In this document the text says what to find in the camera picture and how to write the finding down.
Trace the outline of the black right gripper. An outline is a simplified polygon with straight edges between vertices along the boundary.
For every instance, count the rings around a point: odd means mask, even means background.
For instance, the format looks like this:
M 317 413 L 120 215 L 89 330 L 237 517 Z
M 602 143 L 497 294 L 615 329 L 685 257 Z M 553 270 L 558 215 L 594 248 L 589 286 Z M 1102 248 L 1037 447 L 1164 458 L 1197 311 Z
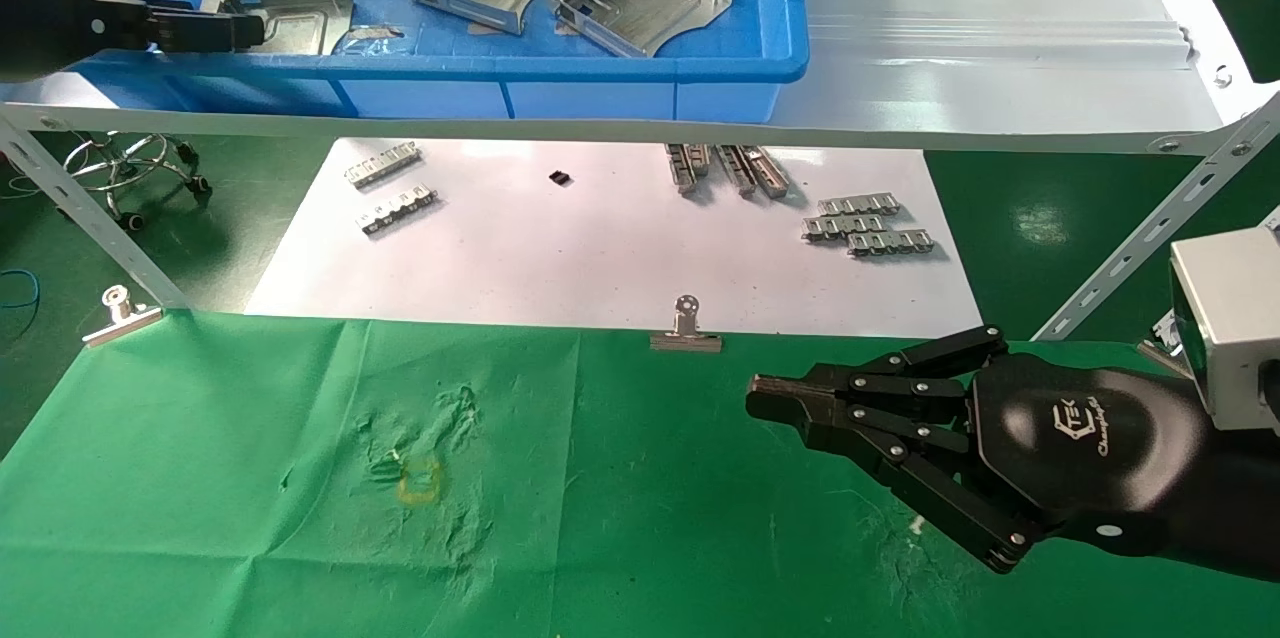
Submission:
M 850 460 L 998 574 L 1047 536 L 1107 551 L 1169 550 L 1172 503 L 1206 441 L 1196 387 L 1120 368 L 998 357 L 1007 352 L 1004 332 L 980 325 L 860 365 L 817 363 L 799 378 L 756 374 L 746 410 L 792 427 L 809 450 Z M 977 474 L 977 452 L 960 434 L 929 428 L 920 436 L 923 427 L 908 420 L 957 420 L 961 378 L 975 372 L 977 451 L 1038 525 L 964 484 Z

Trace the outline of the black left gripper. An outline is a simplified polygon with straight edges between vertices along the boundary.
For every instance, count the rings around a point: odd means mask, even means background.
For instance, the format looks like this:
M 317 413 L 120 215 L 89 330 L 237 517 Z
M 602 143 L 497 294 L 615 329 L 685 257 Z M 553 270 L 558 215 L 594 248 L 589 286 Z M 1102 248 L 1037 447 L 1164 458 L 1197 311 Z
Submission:
M 266 41 L 264 19 L 195 10 L 186 1 L 1 0 L 1 82 L 24 83 L 104 50 L 244 53 Z

